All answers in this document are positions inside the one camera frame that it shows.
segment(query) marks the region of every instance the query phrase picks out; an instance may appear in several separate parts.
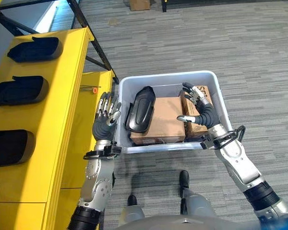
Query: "black metal frame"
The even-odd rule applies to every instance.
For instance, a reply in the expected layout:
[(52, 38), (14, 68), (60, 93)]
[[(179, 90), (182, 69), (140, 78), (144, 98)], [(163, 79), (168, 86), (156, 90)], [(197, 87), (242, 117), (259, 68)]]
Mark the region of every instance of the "black metal frame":
[[(25, 2), (19, 2), (19, 3), (15, 3), (15, 4), (6, 4), (0, 7), (0, 23), (8, 30), (10, 31), (11, 34), (13, 34), (14, 36), (21, 36), (24, 35), (19, 29), (24, 30), (30, 34), (38, 34), (37, 31), (33, 30), (32, 28), (29, 28), (19, 22), (14, 21), (13, 19), (10, 19), (6, 16), (4, 16), (4, 14), (1, 12), (1, 10), (4, 9), (10, 9), (10, 8), (14, 8), (14, 7), (19, 7), (19, 6), (27, 6), (27, 5), (32, 5), (32, 4), (37, 4), (37, 3), (43, 3), (43, 2), (50, 2), (50, 1), (56, 1), (56, 0), (32, 0), (32, 1), (25, 1)], [(96, 52), (98, 53), (100, 59), (102, 60), (103, 63), (86, 56), (85, 59), (106, 69), (106, 70), (112, 70), (114, 72), (114, 70), (112, 69), (105, 53), (103, 52), (99, 42), (97, 41), (90, 25), (88, 24), (84, 14), (82, 13), (79, 4), (76, 2), (76, 0), (67, 0), (70, 8), (72, 9), (75, 17), (77, 18), (77, 20), (79, 21), (80, 25), (85, 28), (88, 27), (89, 30), (91, 31), (92, 35), (94, 36), (94, 41), (91, 41), (94, 49), (96, 50)], [(116, 84), (119, 83), (119, 79), (116, 76), (115, 72), (114, 72), (114, 77), (113, 80)]]
[(162, 4), (162, 12), (165, 13), (167, 11), (167, 2), (165, 0), (161, 0)]

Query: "cardboard box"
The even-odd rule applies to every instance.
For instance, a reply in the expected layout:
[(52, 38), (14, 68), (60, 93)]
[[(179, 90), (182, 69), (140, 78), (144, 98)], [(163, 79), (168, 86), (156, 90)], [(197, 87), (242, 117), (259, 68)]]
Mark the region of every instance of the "cardboard box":
[[(197, 86), (197, 88), (200, 91), (202, 91), (205, 97), (207, 98), (207, 100), (210, 103), (212, 103), (208, 87), (205, 85), (200, 85), (200, 86)], [(183, 114), (188, 115), (188, 116), (198, 116), (199, 113), (196, 110), (195, 105), (190, 100), (184, 97), (185, 94), (187, 93), (184, 91), (180, 92), (180, 99), (181, 99)], [(187, 139), (200, 138), (202, 135), (207, 134), (206, 126), (201, 126), (201, 125), (194, 124), (194, 123), (185, 123), (185, 130), (186, 130)]]
[(145, 133), (131, 133), (136, 145), (182, 142), (185, 139), (184, 124), (176, 118), (182, 115), (179, 97), (156, 98), (154, 114)]
[(132, 11), (150, 10), (150, 0), (129, 0)]

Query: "robotic arm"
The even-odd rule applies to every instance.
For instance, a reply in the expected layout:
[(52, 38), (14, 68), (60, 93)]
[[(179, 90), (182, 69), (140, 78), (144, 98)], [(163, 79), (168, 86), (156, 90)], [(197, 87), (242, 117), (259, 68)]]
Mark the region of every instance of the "robotic arm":
[(112, 142), (116, 121), (120, 117), (121, 103), (110, 102), (110, 92), (104, 92), (97, 105), (93, 136), (96, 144), (93, 151), (86, 153), (85, 182), (75, 209), (69, 230), (94, 230), (99, 223), (114, 186), (114, 157), (121, 148)]
[(245, 127), (227, 131), (204, 94), (189, 83), (183, 83), (183, 86), (183, 90), (189, 93), (185, 97), (193, 102), (200, 115), (181, 115), (177, 119), (207, 126), (209, 135), (203, 138), (202, 147), (215, 150), (217, 157), (225, 164), (230, 177), (250, 202), (264, 226), (274, 229), (276, 224), (287, 221), (288, 206), (277, 196), (245, 154), (241, 144)]

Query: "white wall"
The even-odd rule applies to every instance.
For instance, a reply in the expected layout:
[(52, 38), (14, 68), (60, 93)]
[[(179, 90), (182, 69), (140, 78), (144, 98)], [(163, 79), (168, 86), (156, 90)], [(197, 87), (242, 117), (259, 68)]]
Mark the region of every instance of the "white wall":
[[(1, 3), (9, 3), (15, 0), (3, 0)], [(30, 28), (33, 28), (40, 17), (44, 14), (51, 2), (39, 3), (29, 6), (21, 6), (2, 10), (2, 13)], [(9, 47), (13, 35), (0, 24), (0, 62), (6, 49)]]

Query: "grey plastic bin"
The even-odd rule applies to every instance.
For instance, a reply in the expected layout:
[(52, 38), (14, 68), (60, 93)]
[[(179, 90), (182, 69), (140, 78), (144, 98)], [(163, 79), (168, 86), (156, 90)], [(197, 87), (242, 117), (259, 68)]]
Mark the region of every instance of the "grey plastic bin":
[(177, 97), (179, 92), (182, 90), (182, 83), (185, 81), (194, 85), (208, 86), (212, 103), (216, 108), (216, 111), (220, 117), (220, 121), (227, 130), (232, 130), (222, 93), (216, 75), (213, 72), (204, 70), (127, 77), (124, 78), (119, 85), (119, 101), (122, 103), (122, 106), (120, 109), (121, 118), (118, 121), (115, 138), (117, 145), (122, 147), (123, 153), (202, 149), (199, 142), (132, 146), (132, 141), (128, 138), (129, 131), (124, 127), (129, 104), (133, 103), (135, 95), (144, 86), (149, 85), (153, 87), (156, 97)]

